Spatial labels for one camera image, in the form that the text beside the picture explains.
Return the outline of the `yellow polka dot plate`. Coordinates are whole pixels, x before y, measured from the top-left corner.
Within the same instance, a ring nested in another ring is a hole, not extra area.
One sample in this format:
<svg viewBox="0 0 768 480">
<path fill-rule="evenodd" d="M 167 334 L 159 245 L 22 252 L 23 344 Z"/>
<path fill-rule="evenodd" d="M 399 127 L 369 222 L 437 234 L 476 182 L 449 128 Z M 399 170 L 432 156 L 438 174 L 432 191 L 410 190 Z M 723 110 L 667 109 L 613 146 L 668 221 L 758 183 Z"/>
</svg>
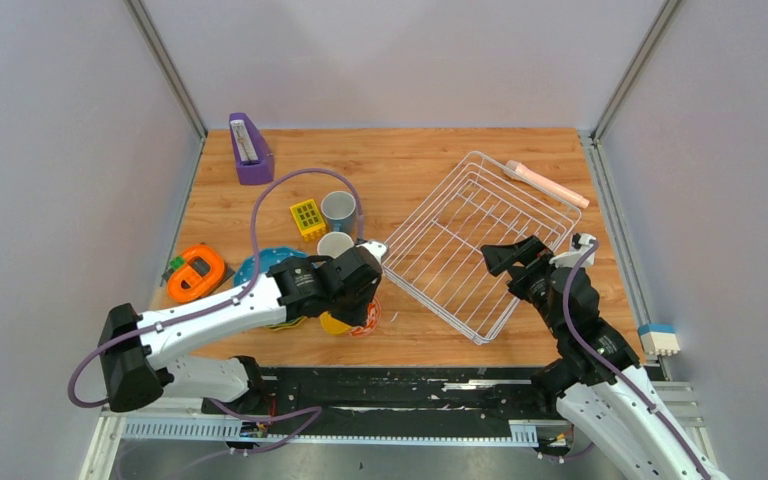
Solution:
<svg viewBox="0 0 768 480">
<path fill-rule="evenodd" d="M 277 325 L 269 326 L 268 329 L 272 331 L 293 329 L 302 325 L 303 322 L 304 322 L 304 318 L 296 318 L 296 319 L 293 319 L 292 321 L 282 322 Z"/>
</svg>

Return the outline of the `white red patterned bowl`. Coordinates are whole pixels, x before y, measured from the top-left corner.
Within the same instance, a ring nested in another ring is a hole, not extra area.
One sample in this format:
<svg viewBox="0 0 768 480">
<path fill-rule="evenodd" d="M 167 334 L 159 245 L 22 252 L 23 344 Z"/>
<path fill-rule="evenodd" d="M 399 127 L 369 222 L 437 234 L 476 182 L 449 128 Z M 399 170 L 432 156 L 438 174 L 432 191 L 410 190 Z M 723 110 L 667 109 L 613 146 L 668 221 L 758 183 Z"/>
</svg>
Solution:
<svg viewBox="0 0 768 480">
<path fill-rule="evenodd" d="M 371 334 L 379 325 L 381 318 L 381 304 L 377 298 L 367 307 L 366 323 L 363 326 L 352 327 L 347 334 L 350 337 L 364 337 Z"/>
</svg>

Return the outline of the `yellow ribbed bowl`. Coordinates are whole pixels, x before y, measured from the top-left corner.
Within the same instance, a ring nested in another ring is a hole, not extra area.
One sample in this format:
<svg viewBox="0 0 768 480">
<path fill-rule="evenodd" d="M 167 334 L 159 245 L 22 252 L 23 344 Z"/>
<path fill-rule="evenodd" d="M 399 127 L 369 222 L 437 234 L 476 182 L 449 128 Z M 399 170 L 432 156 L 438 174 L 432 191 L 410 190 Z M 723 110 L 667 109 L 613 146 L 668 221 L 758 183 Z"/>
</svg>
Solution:
<svg viewBox="0 0 768 480">
<path fill-rule="evenodd" d="M 352 330 L 351 325 L 336 319 L 329 312 L 321 314 L 319 321 L 322 329 L 329 335 L 344 335 Z"/>
</svg>

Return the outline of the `blue ceramic mug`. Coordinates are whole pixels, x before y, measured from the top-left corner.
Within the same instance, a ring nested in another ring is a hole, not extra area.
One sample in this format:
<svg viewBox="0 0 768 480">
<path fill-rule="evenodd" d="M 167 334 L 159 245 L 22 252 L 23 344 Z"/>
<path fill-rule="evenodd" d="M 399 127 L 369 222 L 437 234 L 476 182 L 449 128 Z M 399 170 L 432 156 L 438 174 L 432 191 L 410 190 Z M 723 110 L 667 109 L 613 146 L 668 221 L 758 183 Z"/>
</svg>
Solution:
<svg viewBox="0 0 768 480">
<path fill-rule="evenodd" d="M 333 232 L 351 234 L 355 227 L 356 209 L 356 199 L 347 191 L 332 191 L 320 203 L 320 212 Z"/>
</svg>

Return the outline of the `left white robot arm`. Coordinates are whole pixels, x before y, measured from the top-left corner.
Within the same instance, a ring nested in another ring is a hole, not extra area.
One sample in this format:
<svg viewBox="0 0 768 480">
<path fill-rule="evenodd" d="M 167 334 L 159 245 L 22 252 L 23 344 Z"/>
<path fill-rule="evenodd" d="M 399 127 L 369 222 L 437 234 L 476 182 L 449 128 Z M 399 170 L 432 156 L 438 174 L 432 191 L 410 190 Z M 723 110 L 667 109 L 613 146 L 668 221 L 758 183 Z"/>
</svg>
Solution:
<svg viewBox="0 0 768 480">
<path fill-rule="evenodd" d="M 258 411 L 266 386 L 249 358 L 196 358 L 192 351 L 225 337 L 301 317 L 329 314 L 363 326 L 382 280 L 385 244 L 367 241 L 336 258 L 290 257 L 244 285 L 165 310 L 112 308 L 99 345 L 107 404 L 121 413 L 163 396 L 209 398 L 243 413 Z"/>
</svg>

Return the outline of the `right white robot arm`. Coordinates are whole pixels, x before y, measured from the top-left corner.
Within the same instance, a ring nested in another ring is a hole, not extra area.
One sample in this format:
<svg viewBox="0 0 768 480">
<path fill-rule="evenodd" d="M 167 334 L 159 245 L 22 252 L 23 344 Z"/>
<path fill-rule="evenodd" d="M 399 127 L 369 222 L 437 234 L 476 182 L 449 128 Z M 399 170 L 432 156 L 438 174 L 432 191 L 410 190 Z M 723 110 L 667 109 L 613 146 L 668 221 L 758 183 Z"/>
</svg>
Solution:
<svg viewBox="0 0 768 480">
<path fill-rule="evenodd" d="M 628 479 L 724 479 L 659 396 L 640 358 L 602 318 L 600 297 L 585 268 L 600 247 L 575 235 L 554 253 L 537 237 L 483 245 L 494 277 L 531 305 L 556 341 L 559 359 L 531 377 L 531 403 L 544 417 L 560 415 Z"/>
</svg>

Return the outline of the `pink ceramic mug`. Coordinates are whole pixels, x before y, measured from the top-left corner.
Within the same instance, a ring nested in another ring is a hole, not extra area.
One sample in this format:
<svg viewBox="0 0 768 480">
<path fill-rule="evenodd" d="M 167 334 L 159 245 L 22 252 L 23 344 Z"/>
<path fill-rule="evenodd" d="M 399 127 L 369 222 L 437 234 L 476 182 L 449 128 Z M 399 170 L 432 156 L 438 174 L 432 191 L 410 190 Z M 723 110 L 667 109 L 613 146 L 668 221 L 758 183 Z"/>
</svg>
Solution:
<svg viewBox="0 0 768 480">
<path fill-rule="evenodd" d="M 338 258 L 341 254 L 355 246 L 355 240 L 347 233 L 333 231 L 320 238 L 316 251 L 320 256 Z"/>
</svg>

